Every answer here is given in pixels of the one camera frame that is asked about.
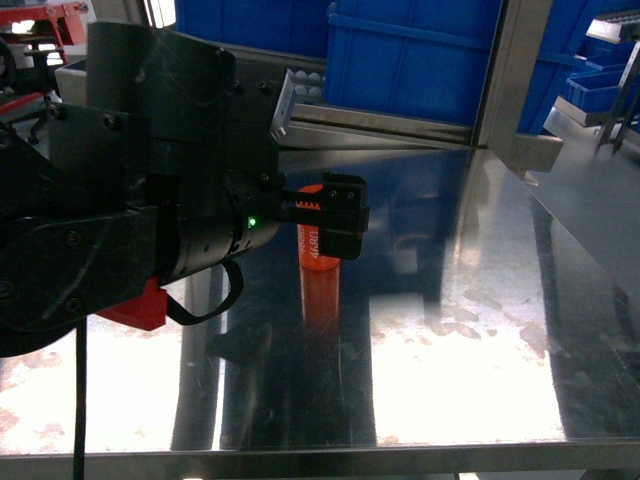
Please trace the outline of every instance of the metal table surface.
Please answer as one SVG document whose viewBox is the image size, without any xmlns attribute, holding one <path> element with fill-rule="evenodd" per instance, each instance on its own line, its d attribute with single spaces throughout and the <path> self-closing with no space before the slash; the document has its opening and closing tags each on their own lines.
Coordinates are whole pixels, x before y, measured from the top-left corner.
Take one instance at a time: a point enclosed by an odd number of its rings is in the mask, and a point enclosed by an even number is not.
<svg viewBox="0 0 640 480">
<path fill-rule="evenodd" d="M 219 321 L 148 333 L 92 317 L 88 478 L 639 466 L 640 299 L 491 152 L 284 152 L 281 166 L 290 188 L 328 169 L 367 179 L 361 258 L 339 287 L 306 271 L 301 289 L 284 225 L 240 258 L 245 292 Z M 217 268 L 171 286 L 195 313 L 225 288 Z M 337 288 L 337 316 L 303 321 Z M 1 361 L 0 478 L 69 475 L 73 348 L 71 334 Z"/>
</svg>

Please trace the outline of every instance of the blue plastic crate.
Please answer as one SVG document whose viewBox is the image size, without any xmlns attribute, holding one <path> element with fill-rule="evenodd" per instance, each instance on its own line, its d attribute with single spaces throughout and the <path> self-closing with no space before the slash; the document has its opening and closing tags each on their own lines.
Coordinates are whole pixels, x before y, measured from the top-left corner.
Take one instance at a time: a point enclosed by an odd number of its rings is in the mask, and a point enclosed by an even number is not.
<svg viewBox="0 0 640 480">
<path fill-rule="evenodd" d="M 618 93 L 621 76 L 622 71 L 618 71 L 570 78 L 567 81 L 569 88 L 566 99 L 583 112 L 607 112 L 611 109 Z M 640 81 L 636 80 L 627 106 L 634 98 L 638 87 L 640 87 Z"/>
<path fill-rule="evenodd" d="M 522 109 L 518 131 L 538 135 L 558 98 L 563 93 L 571 72 L 584 64 L 585 59 L 559 53 L 538 55 L 531 77 L 527 100 Z"/>
<path fill-rule="evenodd" d="M 585 65 L 597 70 L 593 73 L 599 72 L 617 72 L 624 70 L 629 60 L 629 52 L 617 52 L 611 55 L 604 55 L 602 57 L 596 57 L 587 59 Z"/>
<path fill-rule="evenodd" d="M 324 97 L 344 107 L 472 125 L 491 40 L 329 15 Z"/>
<path fill-rule="evenodd" d="M 336 13 L 352 18 L 493 38 L 501 0 L 336 0 Z"/>
<path fill-rule="evenodd" d="M 605 42 L 604 40 L 599 40 L 597 38 L 585 37 L 580 49 L 578 50 L 578 55 L 587 57 L 590 60 L 623 53 L 626 53 L 627 56 L 629 56 L 631 50 L 633 50 L 633 45 L 634 42 L 616 44 Z"/>
<path fill-rule="evenodd" d="M 326 56 L 331 0 L 176 0 L 176 29 L 205 40 Z"/>
<path fill-rule="evenodd" d="M 606 0 L 554 0 L 540 51 L 575 55 Z M 491 38 L 499 0 L 336 0 L 336 12 L 364 20 L 471 38 Z"/>
</svg>

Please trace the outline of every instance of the bolt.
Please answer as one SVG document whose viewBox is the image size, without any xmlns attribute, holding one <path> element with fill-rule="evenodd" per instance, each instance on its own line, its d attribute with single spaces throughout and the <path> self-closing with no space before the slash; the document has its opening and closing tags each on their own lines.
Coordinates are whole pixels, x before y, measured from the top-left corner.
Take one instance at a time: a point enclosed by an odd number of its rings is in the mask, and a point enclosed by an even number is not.
<svg viewBox="0 0 640 480">
<path fill-rule="evenodd" d="M 271 95 L 271 89 L 269 88 L 269 85 L 267 85 L 264 82 L 261 82 L 259 87 L 262 93 L 264 93 L 265 95 Z"/>
<path fill-rule="evenodd" d="M 120 119 L 106 113 L 102 116 L 102 126 L 107 130 L 118 130 L 120 128 Z"/>
<path fill-rule="evenodd" d="M 82 234 L 76 230 L 71 230 L 67 233 L 67 247 L 78 248 L 82 244 L 82 240 Z"/>
<path fill-rule="evenodd" d="M 11 145 L 13 142 L 11 141 L 11 135 L 6 130 L 0 130 L 0 150 L 5 150 Z"/>
<path fill-rule="evenodd" d="M 64 309 L 69 313 L 76 313 L 82 307 L 82 300 L 78 297 L 71 297 L 64 302 Z"/>
<path fill-rule="evenodd" d="M 0 282 L 0 302 L 8 303 L 11 298 L 16 294 L 16 286 L 9 280 L 3 280 Z"/>
<path fill-rule="evenodd" d="M 62 120 L 64 118 L 64 109 L 58 105 L 49 105 L 49 116 L 54 120 Z"/>
</svg>

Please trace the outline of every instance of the orange bottle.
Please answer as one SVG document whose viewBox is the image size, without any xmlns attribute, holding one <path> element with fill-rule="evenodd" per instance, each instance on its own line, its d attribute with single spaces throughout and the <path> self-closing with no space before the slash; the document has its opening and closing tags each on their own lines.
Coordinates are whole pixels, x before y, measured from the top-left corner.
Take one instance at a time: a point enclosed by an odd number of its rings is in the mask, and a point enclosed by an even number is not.
<svg viewBox="0 0 640 480">
<path fill-rule="evenodd" d="M 309 185 L 301 192 L 316 193 L 321 185 Z M 298 207 L 319 209 L 298 203 Z M 302 318 L 307 330 L 327 336 L 337 335 L 340 303 L 340 259 L 320 255 L 318 227 L 298 225 L 298 261 Z"/>
</svg>

